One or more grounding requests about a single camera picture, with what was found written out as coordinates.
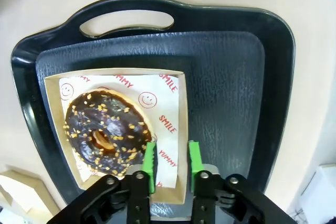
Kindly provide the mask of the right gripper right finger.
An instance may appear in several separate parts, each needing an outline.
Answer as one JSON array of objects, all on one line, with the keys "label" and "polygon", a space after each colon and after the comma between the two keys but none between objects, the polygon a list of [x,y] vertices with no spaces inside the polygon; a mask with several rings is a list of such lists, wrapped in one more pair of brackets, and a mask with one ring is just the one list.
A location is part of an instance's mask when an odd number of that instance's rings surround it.
[{"label": "right gripper right finger", "polygon": [[237,223],[295,223],[240,174],[222,178],[205,169],[199,143],[190,141],[193,205],[190,223],[215,223],[216,207]]}]

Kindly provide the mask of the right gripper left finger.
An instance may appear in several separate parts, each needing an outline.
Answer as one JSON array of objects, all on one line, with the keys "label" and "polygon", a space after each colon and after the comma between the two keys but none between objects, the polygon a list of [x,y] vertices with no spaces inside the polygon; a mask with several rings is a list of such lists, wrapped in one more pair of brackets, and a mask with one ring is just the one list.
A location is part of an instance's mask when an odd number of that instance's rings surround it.
[{"label": "right gripper left finger", "polygon": [[146,145],[143,163],[127,168],[123,179],[105,175],[48,223],[108,223],[127,208],[126,223],[150,223],[150,195],[155,192],[154,142]]}]

